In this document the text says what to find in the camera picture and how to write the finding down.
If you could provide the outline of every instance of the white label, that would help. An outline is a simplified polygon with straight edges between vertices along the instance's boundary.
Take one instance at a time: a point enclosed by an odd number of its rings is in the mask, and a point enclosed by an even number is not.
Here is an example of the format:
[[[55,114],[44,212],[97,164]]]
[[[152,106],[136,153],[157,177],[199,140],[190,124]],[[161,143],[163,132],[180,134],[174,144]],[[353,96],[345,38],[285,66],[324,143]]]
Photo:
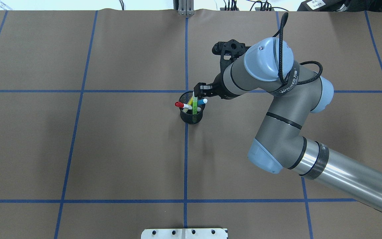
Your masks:
[[[315,10],[315,9],[318,9],[322,6],[325,6],[325,3],[323,2],[323,0],[312,0],[310,2],[307,2],[307,5],[312,9],[312,10]]]

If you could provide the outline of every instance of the pen holder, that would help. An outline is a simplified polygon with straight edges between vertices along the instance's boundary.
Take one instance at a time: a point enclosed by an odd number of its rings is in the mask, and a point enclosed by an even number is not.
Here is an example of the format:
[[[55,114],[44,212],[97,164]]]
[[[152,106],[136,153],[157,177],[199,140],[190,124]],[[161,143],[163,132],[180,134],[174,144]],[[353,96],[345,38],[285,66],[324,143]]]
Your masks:
[[[179,97],[179,102],[187,104],[188,101],[192,98],[192,91],[187,91]],[[183,108],[179,108],[179,114],[183,122],[187,124],[197,124],[203,118],[203,110],[206,105],[198,105],[201,108],[201,111],[193,115],[192,110],[188,110],[187,113],[183,112]]]

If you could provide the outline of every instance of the black cable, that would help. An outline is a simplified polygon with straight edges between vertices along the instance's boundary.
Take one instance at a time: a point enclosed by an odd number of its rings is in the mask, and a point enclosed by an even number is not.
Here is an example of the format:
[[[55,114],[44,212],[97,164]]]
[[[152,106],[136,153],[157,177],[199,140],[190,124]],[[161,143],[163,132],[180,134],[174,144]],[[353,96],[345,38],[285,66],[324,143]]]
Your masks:
[[[307,84],[307,83],[311,83],[312,81],[315,81],[316,79],[318,79],[321,76],[321,74],[322,74],[322,65],[321,65],[321,63],[319,63],[317,61],[314,61],[314,60],[305,61],[305,62],[300,63],[300,65],[306,65],[306,64],[315,64],[315,65],[317,65],[319,67],[319,72],[318,72],[318,74],[316,74],[316,76],[310,78],[309,80],[299,81],[297,83],[297,85],[304,85],[304,84]]]
[[[281,17],[281,24],[279,26],[279,65],[278,65],[278,77],[282,84],[286,85],[287,82],[284,80],[284,76],[282,74],[282,41],[284,38],[284,27],[287,23],[288,12],[284,13]]]
[[[265,9],[265,11],[267,11],[268,9],[282,9],[282,10],[285,10],[285,11],[289,12],[287,9],[283,9],[283,8],[280,8],[280,7],[270,7],[270,8]]]
[[[122,6],[122,10],[124,11],[125,10],[125,4],[123,3],[123,0],[119,0],[120,2],[120,5]]]
[[[250,8],[250,11],[253,9],[253,6],[256,4],[256,3],[260,3],[260,9],[262,8],[262,1],[256,1],[256,2],[253,2],[253,5],[251,6]]]

